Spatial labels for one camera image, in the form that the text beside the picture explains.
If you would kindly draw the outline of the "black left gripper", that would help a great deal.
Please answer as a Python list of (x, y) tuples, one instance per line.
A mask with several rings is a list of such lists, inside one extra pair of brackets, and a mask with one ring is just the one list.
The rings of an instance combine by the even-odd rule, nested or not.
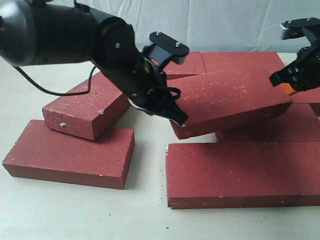
[(136, 47), (116, 48), (101, 52), (94, 65), (130, 101), (130, 104), (149, 115), (156, 115), (183, 125), (188, 115), (175, 102), (167, 86), (167, 78), (157, 66)]

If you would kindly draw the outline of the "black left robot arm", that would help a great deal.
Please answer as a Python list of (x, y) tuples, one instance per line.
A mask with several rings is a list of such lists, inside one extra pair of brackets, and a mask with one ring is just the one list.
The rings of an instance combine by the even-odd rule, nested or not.
[(182, 64), (189, 48), (160, 31), (139, 50), (135, 31), (120, 17), (75, 2), (3, 0), (0, 56), (18, 72), (23, 66), (91, 62), (136, 109), (182, 126), (178, 88), (167, 85), (165, 67)]

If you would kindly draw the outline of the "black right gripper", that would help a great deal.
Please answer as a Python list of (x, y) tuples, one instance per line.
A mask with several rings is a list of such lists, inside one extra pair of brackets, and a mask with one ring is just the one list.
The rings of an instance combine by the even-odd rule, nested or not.
[(320, 47), (304, 47), (290, 64), (272, 73), (269, 81), (273, 87), (283, 84), (289, 96), (320, 87)]

